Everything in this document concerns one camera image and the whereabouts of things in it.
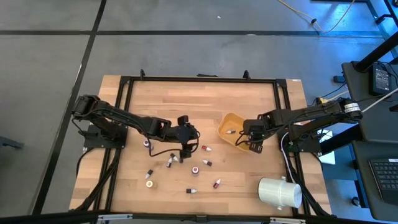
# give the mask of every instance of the cable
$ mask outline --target cable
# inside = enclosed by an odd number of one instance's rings
[[[375,98],[383,97],[383,96],[384,96],[384,95],[372,96],[372,97],[365,98],[365,99],[362,99],[362,100],[357,100],[356,102],[357,102],[357,103],[360,103],[360,102],[362,102],[362,101],[371,100],[371,99],[375,99]],[[386,99],[384,99],[383,101],[385,101],[385,102],[394,102],[394,100],[386,100]]]
[[[293,182],[293,183],[296,183],[296,182],[294,181],[294,179],[293,179],[292,171],[290,171],[289,162],[287,162],[286,153],[285,153],[284,145],[283,145],[284,138],[286,137],[287,134],[288,134],[288,132],[286,132],[286,133],[283,135],[282,139],[280,139],[280,150],[282,151],[282,153],[283,153],[283,155],[284,155],[285,162],[286,162],[286,166],[287,166],[287,170],[289,171],[290,178],[292,179],[292,182]]]
[[[79,132],[78,132],[78,133],[80,133],[82,136],[86,137],[86,135],[85,135],[85,133],[83,132],[83,130],[79,127],[79,125],[77,125],[77,124],[75,123],[75,120],[76,120],[75,118],[72,119],[72,124],[74,124],[74,125],[76,126],[76,128],[79,129]]]
[[[307,16],[308,18],[310,18],[310,19],[311,19],[311,24],[314,24],[314,23],[315,23],[315,25],[317,25],[318,28],[321,30],[321,32],[323,32],[324,34],[327,34],[327,33],[331,32],[333,29],[336,28],[336,26],[337,26],[337,25],[341,22],[341,20],[345,17],[345,15],[347,14],[347,12],[349,11],[349,9],[351,8],[351,6],[353,6],[353,4],[354,4],[354,2],[355,2],[355,0],[353,0],[353,1],[351,2],[351,4],[348,6],[346,12],[345,12],[345,13],[343,14],[343,16],[338,20],[338,22],[336,23],[336,25],[334,25],[329,31],[324,31],[324,30],[322,29],[322,27],[318,24],[317,19],[314,19],[314,18],[312,18],[311,16],[309,16],[308,14],[306,14],[306,13],[304,13],[304,12],[300,12],[300,11],[298,11],[298,10],[292,8],[290,5],[284,3],[282,0],[278,0],[278,1],[279,1],[280,3],[282,3],[282,4],[284,4],[284,5],[285,5],[286,7],[288,7],[289,9],[293,10],[294,12],[303,14],[304,16]]]
[[[328,94],[326,94],[326,95],[323,95],[323,96],[319,96],[319,99],[320,99],[320,98],[324,98],[324,97],[326,97],[326,96],[328,96],[328,95],[330,95],[330,94],[332,94],[332,93],[337,92],[339,89],[341,89],[341,88],[342,88],[343,86],[345,86],[345,85],[346,85],[346,82],[344,82],[339,88],[337,88],[337,89],[331,91],[330,93],[328,93]],[[312,104],[311,104],[311,105],[307,105],[307,106],[312,106],[312,105],[314,105],[314,103],[315,103],[316,100],[317,100],[317,98],[315,98],[315,99],[312,101]]]
[[[367,108],[365,108],[364,110],[362,110],[362,113],[365,113],[368,109],[372,108],[374,105],[378,104],[380,101],[386,99],[387,97],[389,97],[390,95],[392,95],[393,93],[395,93],[396,91],[398,91],[398,88],[396,88],[394,91],[388,93],[387,95],[383,96],[382,98],[378,99],[376,102],[372,103],[370,106],[368,106]]]
[[[85,153],[83,153],[83,154],[80,156],[79,160],[77,161],[77,165],[76,165],[76,176],[79,174],[79,168],[80,168],[80,162],[81,162],[81,160],[83,159],[83,157],[84,157],[87,153],[91,152],[91,150],[93,150],[93,149],[94,149],[94,148],[88,148],[87,151],[85,151]]]
[[[327,101],[334,100],[334,99],[336,99],[337,97],[339,97],[339,96],[341,96],[341,95],[343,95],[343,94],[346,94],[346,93],[348,93],[348,90],[347,90],[347,91],[344,91],[344,92],[342,92],[342,93],[339,93],[339,94],[337,94],[336,96],[334,96],[334,97],[332,97],[332,98],[330,98],[330,99],[326,99],[326,102],[327,102]]]
[[[378,64],[382,65],[385,69],[385,71],[387,72],[387,74],[389,74],[390,76],[394,77],[394,80],[396,81],[396,85],[398,87],[398,75],[396,73],[396,71],[393,69],[393,67],[391,66],[390,63],[387,63],[388,65],[390,65],[392,72],[394,72],[394,74],[392,74],[391,72],[388,71],[386,65],[380,61],[377,61]]]
[[[198,149],[198,147],[199,147],[200,132],[197,131],[196,129],[195,129],[195,131],[197,132],[197,142],[194,144],[196,147],[195,147],[194,149],[192,149],[191,153],[195,152],[195,151]],[[165,152],[170,152],[170,151],[182,151],[182,149],[168,149],[168,150],[164,150],[164,151],[162,151],[162,152],[158,152],[158,153],[152,155],[152,153],[151,153],[152,150],[150,150],[150,149],[152,149],[152,143],[150,142],[149,138],[147,138],[147,141],[148,141],[148,144],[149,144],[149,145],[148,145],[148,148],[149,148],[149,156],[151,156],[151,157],[158,156],[158,155],[160,155],[160,154],[163,154],[163,153],[165,153]]]
[[[341,89],[343,86],[345,86],[346,85],[346,82],[344,82],[339,88],[337,88],[336,90],[333,90],[333,91],[331,91],[330,93],[328,93],[328,94],[326,94],[326,95],[324,95],[324,96],[321,96],[320,98],[324,98],[324,97],[326,97],[326,96],[328,96],[328,95],[330,95],[330,94],[332,94],[332,93],[335,93],[335,92],[337,92],[339,89]]]

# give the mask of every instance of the black metal frame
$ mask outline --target black metal frame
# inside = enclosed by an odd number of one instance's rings
[[[378,17],[376,19],[376,24],[380,24],[385,17],[390,17],[394,20],[394,22],[396,23],[396,26],[398,26],[398,18],[397,18],[397,14],[394,12],[393,8],[391,7],[391,0],[384,0],[384,3],[386,4],[388,11],[390,12],[390,14],[384,14],[381,17]]]
[[[283,91],[283,97],[285,101],[285,107],[290,108],[290,100],[289,100],[289,93],[287,91],[287,84],[286,80],[284,79],[258,79],[258,78],[250,78],[249,72],[245,71],[244,75],[242,78],[221,78],[221,77],[148,77],[145,75],[144,71],[141,70],[141,75],[139,77],[121,77],[120,84],[119,84],[119,89],[118,89],[118,95],[116,97],[116,103],[115,105],[117,107],[120,106],[120,99],[121,95],[123,93],[123,89],[125,84],[129,84],[128,90],[127,90],[127,97],[126,97],[126,102],[124,106],[124,110],[128,111],[129,104],[131,102],[131,96],[132,96],[132,88],[134,86],[135,81],[145,81],[145,82],[151,82],[151,81],[162,81],[162,82],[222,82],[222,83],[265,83],[265,84],[271,84],[273,87],[274,91],[274,99],[275,99],[275,107],[276,109],[281,109],[281,102],[280,102],[280,97],[279,97],[279,89],[278,87],[282,88]],[[101,167],[101,175],[100,178],[103,176],[104,171],[106,170],[108,166],[108,161],[109,161],[109,153],[110,149],[106,149],[104,152],[104,159]],[[119,157],[116,158],[117,160],[117,166],[120,158],[120,153],[118,154]],[[304,176],[303,176],[303,171],[302,171],[302,164],[300,160],[300,155],[295,154],[295,163],[296,163],[296,169],[297,173],[301,179],[301,181],[304,183]],[[112,202],[112,197],[113,197],[113,191],[114,187],[116,184],[116,175],[117,175],[117,167],[116,170],[112,173],[112,176],[110,177],[109,181],[109,188],[108,188],[108,194],[106,197],[106,203],[105,203],[105,210],[110,212],[111,210],[111,202]],[[95,205],[94,209],[99,209],[99,201],[101,201],[101,194],[98,194],[96,200],[95,200]],[[303,207],[304,207],[304,214],[309,215],[310,214],[310,209],[308,202],[303,199]],[[294,216],[298,215],[298,210],[296,208],[292,209],[292,212]],[[253,216],[218,216],[218,215],[169,215],[169,214],[145,214],[144,217],[148,218],[161,218],[161,219],[178,219],[178,220],[195,220],[197,222],[208,222],[208,221],[218,221],[218,220],[229,220],[229,221],[261,221],[261,222],[269,222],[270,217],[253,217]]]

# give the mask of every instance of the keyboard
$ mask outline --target keyboard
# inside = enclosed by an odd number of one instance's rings
[[[398,205],[398,159],[371,159],[369,165],[382,200]]]

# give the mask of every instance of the yellow cable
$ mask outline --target yellow cable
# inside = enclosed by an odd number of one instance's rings
[[[284,3],[282,0],[278,0],[278,1],[279,1],[280,3],[282,3],[282,4],[284,4],[284,5],[285,5],[286,7],[288,7],[289,9],[293,10],[294,12],[303,14],[304,16],[307,16],[307,17],[310,18],[311,20],[314,20],[314,18],[312,18],[312,17],[309,16],[308,14],[306,14],[306,13],[304,13],[304,12],[300,12],[300,11],[298,11],[298,10],[292,8],[290,5]],[[350,4],[350,5],[348,6],[348,8],[347,8],[347,11],[343,14],[343,16],[340,18],[340,20],[336,23],[336,25],[333,26],[329,31],[324,31],[324,30],[322,29],[322,27],[318,24],[318,22],[315,22],[315,25],[317,25],[317,26],[319,27],[319,29],[320,29],[323,33],[325,33],[325,34],[329,33],[330,31],[332,31],[333,29],[335,29],[336,26],[340,23],[340,21],[345,17],[345,15],[347,14],[347,12],[348,12],[349,9],[351,8],[351,6],[353,6],[354,2],[355,2],[355,0],[353,0],[353,1],[351,2],[351,4]]]
[[[344,91],[344,92],[342,92],[342,93],[340,93],[340,94],[337,94],[336,96],[334,96],[334,97],[332,97],[332,98],[330,98],[330,99],[325,99],[325,100],[326,100],[326,102],[329,102],[329,101],[334,100],[334,99],[336,99],[337,97],[339,97],[339,96],[341,96],[341,95],[343,95],[343,94],[345,94],[345,93],[348,93],[348,90],[347,90],[347,91]]]

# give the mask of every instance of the yellow bowl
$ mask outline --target yellow bowl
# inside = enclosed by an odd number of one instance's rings
[[[234,113],[228,113],[227,115],[225,115],[222,122],[218,126],[218,135],[224,141],[235,146],[236,140],[238,139],[238,137],[240,137],[239,132],[243,130],[243,121],[244,121],[244,118],[242,118]],[[226,132],[231,129],[234,129],[236,132],[234,134],[227,134]],[[248,137],[242,136],[239,141],[243,141],[243,140],[248,140]],[[250,151],[249,145],[247,145],[245,143],[242,143],[235,147],[243,152]]]

